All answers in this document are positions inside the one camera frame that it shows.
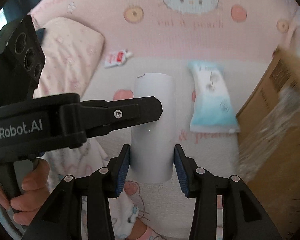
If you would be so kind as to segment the person's left hand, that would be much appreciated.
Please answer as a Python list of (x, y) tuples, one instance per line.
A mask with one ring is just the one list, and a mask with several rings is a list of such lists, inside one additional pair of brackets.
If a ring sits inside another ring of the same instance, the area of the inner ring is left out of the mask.
[(13, 220), (24, 226), (28, 226), (38, 210), (50, 195), (47, 188), (47, 179), (50, 172), (49, 164), (44, 159), (39, 159), (36, 169), (28, 173), (22, 182), (24, 194), (8, 200), (0, 186), (0, 205), (5, 209), (15, 209), (18, 212), (13, 215)]

